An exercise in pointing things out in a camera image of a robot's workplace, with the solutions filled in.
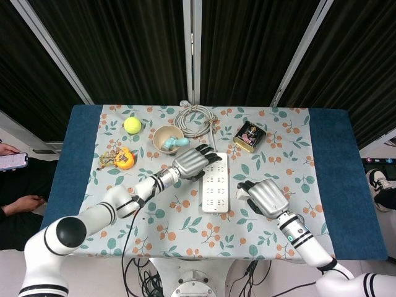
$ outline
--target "robotic arm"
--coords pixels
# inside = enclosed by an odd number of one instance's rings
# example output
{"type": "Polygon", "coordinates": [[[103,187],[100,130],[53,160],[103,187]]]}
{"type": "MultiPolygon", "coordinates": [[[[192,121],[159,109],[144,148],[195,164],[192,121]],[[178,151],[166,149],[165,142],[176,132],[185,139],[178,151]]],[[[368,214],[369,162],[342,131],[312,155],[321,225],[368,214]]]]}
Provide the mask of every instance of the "robotic arm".
{"type": "Polygon", "coordinates": [[[323,273],[316,282],[321,297],[389,297],[396,291],[396,278],[373,273],[354,278],[352,273],[332,258],[305,227],[299,215],[290,213],[289,202],[278,186],[266,179],[259,183],[239,183],[237,196],[247,196],[248,204],[258,214],[278,220],[278,228],[305,263],[323,273]]]}
{"type": "Polygon", "coordinates": [[[60,273],[65,256],[117,217],[132,215],[179,178],[197,181],[203,177],[207,165],[221,160],[217,154],[210,153],[212,150],[205,144],[190,149],[176,158],[171,167],[135,185],[132,197],[124,186],[115,186],[99,204],[76,216],[60,218],[31,237],[25,246],[26,275],[19,297],[66,297],[68,285],[60,273]]]}

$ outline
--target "bowl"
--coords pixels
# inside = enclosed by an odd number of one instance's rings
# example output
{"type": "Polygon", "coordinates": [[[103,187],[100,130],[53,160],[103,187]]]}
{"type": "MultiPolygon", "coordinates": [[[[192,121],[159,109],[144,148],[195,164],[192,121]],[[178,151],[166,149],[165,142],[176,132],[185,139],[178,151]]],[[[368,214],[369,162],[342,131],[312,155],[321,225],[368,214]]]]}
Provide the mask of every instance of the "bowl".
{"type": "Polygon", "coordinates": [[[165,141],[167,141],[171,136],[180,139],[184,137],[182,130],[177,128],[176,126],[162,126],[158,128],[153,135],[153,145],[154,147],[161,153],[166,155],[171,155],[172,153],[176,153],[180,147],[176,147],[173,150],[162,150],[161,147],[165,141]]]}

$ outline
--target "orange toy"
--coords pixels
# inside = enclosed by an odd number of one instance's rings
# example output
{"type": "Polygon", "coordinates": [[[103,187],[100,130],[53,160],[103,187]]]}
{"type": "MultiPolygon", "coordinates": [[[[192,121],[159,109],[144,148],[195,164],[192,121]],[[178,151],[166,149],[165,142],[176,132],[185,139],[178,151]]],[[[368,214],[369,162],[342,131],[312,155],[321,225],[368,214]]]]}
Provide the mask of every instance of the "orange toy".
{"type": "Polygon", "coordinates": [[[112,150],[110,153],[105,152],[99,157],[99,164],[100,167],[98,170],[112,165],[122,170],[128,170],[135,165],[135,159],[129,149],[127,147],[123,147],[122,149],[116,148],[115,151],[112,150]]]}
{"type": "Polygon", "coordinates": [[[114,165],[122,170],[127,170],[135,165],[133,154],[127,147],[123,147],[114,160],[114,165]]]}

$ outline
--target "white cable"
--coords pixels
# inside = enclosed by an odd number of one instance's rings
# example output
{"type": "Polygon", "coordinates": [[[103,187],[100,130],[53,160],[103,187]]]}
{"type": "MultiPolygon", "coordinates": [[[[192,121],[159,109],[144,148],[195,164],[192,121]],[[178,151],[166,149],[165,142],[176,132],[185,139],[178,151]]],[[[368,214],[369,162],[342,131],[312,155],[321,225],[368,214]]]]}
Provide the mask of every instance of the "white cable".
{"type": "Polygon", "coordinates": [[[192,105],[185,110],[179,111],[174,117],[174,125],[183,131],[183,134],[187,138],[196,138],[205,135],[209,132],[210,141],[212,142],[215,152],[217,152],[214,133],[216,132],[216,121],[217,116],[214,115],[210,110],[202,105],[192,105]],[[202,113],[205,116],[204,126],[198,131],[192,131],[186,126],[186,117],[190,113],[202,113]]]}

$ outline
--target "tennis ball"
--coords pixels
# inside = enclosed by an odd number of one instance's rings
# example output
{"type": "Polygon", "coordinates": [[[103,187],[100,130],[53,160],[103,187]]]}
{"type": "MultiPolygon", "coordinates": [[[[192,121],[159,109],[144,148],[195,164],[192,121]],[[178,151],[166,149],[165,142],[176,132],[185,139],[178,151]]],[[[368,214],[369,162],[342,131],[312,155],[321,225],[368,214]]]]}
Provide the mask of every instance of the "tennis ball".
{"type": "Polygon", "coordinates": [[[135,134],[138,133],[142,128],[142,123],[139,121],[138,118],[131,116],[124,121],[124,128],[126,132],[130,134],[135,134]]]}

